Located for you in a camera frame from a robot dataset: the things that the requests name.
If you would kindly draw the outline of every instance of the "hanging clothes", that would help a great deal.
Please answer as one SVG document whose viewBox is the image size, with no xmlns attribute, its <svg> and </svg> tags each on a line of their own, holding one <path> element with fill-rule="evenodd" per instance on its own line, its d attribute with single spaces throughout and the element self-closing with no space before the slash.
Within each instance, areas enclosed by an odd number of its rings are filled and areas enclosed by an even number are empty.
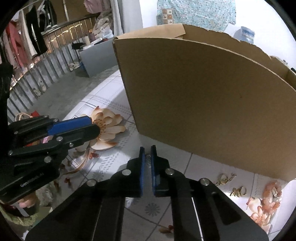
<svg viewBox="0 0 296 241">
<path fill-rule="evenodd" d="M 40 56 L 47 51 L 47 46 L 39 29 L 37 11 L 35 6 L 33 6 L 31 11 L 26 14 L 26 22 L 31 42 L 37 52 L 37 55 Z"/>
<path fill-rule="evenodd" d="M 44 0 L 38 8 L 40 31 L 44 32 L 57 25 L 57 15 L 50 0 Z"/>
<path fill-rule="evenodd" d="M 5 52 L 6 52 L 8 61 L 13 66 L 13 68 L 16 68 L 17 67 L 17 63 L 16 63 L 16 61 L 15 61 L 15 59 L 13 57 L 13 53 L 12 53 L 12 50 L 11 50 L 11 47 L 10 47 L 10 44 L 9 44 L 9 41 L 8 41 L 8 37 L 7 37 L 6 31 L 3 31 L 3 35 L 2 35 L 1 41 L 3 41 L 3 46 L 5 48 Z"/>
<path fill-rule="evenodd" d="M 15 54 L 18 64 L 23 67 L 29 62 L 20 34 L 18 33 L 14 22 L 9 22 L 6 27 L 6 33 L 12 45 L 12 51 Z"/>
<path fill-rule="evenodd" d="M 98 13 L 103 10 L 101 0 L 84 0 L 83 4 L 89 13 Z"/>
<path fill-rule="evenodd" d="M 41 32 L 44 31 L 44 26 L 45 26 L 44 2 L 45 2 L 45 0 L 42 1 L 39 8 L 37 9 L 38 25 L 40 27 Z"/>
<path fill-rule="evenodd" d="M 20 29 L 21 29 L 21 38 L 22 38 L 22 43 L 24 44 L 26 53 L 30 59 L 33 59 L 35 56 L 37 56 L 37 52 L 32 44 L 32 41 L 29 36 L 29 31 L 28 27 L 25 21 L 25 15 L 24 11 L 20 10 L 19 13 L 19 24 L 20 24 Z"/>
<path fill-rule="evenodd" d="M 111 9 L 111 2 L 110 2 L 110 0 L 101 0 L 101 3 L 102 3 L 102 10 L 103 11 L 106 11 L 106 10 Z"/>
</svg>

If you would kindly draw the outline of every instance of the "gold jewelry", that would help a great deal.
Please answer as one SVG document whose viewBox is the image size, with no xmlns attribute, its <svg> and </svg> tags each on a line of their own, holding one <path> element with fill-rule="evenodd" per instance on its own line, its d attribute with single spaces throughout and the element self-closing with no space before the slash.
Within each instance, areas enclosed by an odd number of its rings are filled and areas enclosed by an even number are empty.
<svg viewBox="0 0 296 241">
<path fill-rule="evenodd" d="M 235 196 L 235 197 L 241 197 L 247 194 L 247 188 L 246 187 L 241 187 L 241 188 L 233 188 L 232 193 L 230 194 L 230 196 Z"/>
<path fill-rule="evenodd" d="M 228 177 L 227 177 L 226 174 L 222 174 L 222 175 L 221 175 L 221 178 L 220 178 L 220 181 L 215 182 L 214 184 L 215 184 L 217 187 L 218 187 L 218 186 L 221 186 L 221 185 L 225 185 L 225 184 L 231 182 L 232 179 L 235 178 L 237 175 L 232 173 L 231 176 L 232 176 L 232 177 L 228 179 Z"/>
</svg>

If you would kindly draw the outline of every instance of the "cardboard box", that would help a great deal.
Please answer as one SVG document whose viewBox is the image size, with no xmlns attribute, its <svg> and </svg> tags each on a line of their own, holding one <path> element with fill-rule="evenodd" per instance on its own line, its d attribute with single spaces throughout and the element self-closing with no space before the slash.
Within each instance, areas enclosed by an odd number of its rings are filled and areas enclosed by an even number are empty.
<svg viewBox="0 0 296 241">
<path fill-rule="evenodd" d="M 296 178 L 296 75 L 279 60 L 182 24 L 124 34 L 113 47 L 141 134 L 250 172 Z"/>
</svg>

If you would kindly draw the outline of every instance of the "pink flower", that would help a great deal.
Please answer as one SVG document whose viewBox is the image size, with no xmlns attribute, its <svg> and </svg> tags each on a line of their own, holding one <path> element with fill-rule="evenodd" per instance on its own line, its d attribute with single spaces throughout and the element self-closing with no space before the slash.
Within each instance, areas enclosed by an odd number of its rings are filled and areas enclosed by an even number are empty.
<svg viewBox="0 0 296 241">
<path fill-rule="evenodd" d="M 270 215 L 263 213 L 260 199 L 250 197 L 247 205 L 248 208 L 252 211 L 252 215 L 250 216 L 250 218 L 268 234 L 271 226 L 271 224 L 269 223 Z"/>
</svg>

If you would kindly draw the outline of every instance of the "shoe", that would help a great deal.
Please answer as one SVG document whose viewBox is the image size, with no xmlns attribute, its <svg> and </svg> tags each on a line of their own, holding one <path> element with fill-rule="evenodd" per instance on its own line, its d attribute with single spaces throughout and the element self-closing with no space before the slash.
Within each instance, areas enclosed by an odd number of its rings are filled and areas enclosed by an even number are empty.
<svg viewBox="0 0 296 241">
<path fill-rule="evenodd" d="M 33 91 L 38 97 L 40 97 L 42 95 L 41 92 L 35 88 L 33 89 Z"/>
<path fill-rule="evenodd" d="M 79 67 L 80 67 L 80 64 L 78 62 L 74 62 L 73 64 L 72 63 L 69 64 L 70 71 L 73 71 Z"/>
<path fill-rule="evenodd" d="M 43 92 L 47 90 L 46 86 L 42 82 L 40 83 L 40 86 Z"/>
</svg>

